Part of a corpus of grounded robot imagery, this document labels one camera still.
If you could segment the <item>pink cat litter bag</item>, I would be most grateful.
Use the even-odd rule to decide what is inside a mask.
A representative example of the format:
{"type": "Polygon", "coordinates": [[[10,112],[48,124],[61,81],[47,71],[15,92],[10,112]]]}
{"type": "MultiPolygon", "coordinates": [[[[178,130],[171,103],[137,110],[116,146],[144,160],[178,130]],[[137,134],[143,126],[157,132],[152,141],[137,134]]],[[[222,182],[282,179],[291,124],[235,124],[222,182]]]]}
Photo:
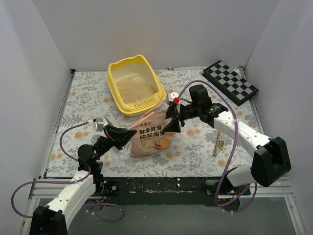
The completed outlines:
{"type": "Polygon", "coordinates": [[[167,125],[166,110],[163,108],[164,101],[161,100],[128,128],[136,130],[136,134],[131,139],[131,157],[147,157],[170,147],[175,133],[163,131],[167,125]]]}

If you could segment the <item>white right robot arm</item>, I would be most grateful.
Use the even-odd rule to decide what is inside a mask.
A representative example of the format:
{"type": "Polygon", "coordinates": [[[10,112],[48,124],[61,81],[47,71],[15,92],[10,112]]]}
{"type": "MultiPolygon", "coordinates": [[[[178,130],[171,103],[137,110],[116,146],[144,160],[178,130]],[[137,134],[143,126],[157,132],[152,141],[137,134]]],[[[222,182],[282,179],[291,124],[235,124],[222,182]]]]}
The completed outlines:
{"type": "Polygon", "coordinates": [[[232,138],[235,145],[243,147],[252,157],[250,166],[228,170],[220,178],[217,187],[224,193],[234,194],[240,186],[253,183],[269,187],[291,170],[287,144],[281,137],[270,138],[238,121],[225,106],[212,102],[203,85],[192,86],[189,93],[191,102],[188,105],[180,104],[178,93],[167,94],[166,118],[170,122],[163,131],[179,133],[186,120],[199,118],[232,138]]]}

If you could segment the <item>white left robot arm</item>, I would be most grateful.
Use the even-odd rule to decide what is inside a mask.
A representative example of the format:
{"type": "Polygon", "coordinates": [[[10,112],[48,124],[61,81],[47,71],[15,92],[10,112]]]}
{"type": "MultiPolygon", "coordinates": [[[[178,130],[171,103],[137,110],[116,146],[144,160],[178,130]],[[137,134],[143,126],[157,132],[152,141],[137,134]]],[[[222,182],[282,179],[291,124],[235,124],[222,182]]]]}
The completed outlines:
{"type": "Polygon", "coordinates": [[[75,160],[79,167],[72,179],[60,181],[59,184],[65,185],[64,189],[46,206],[38,206],[34,210],[31,235],[66,235],[88,198],[104,191],[101,156],[113,147],[122,150],[136,134],[136,130],[113,126],[107,118],[91,118],[85,124],[93,124],[99,138],[94,144],[83,144],[78,148],[75,160]]]}

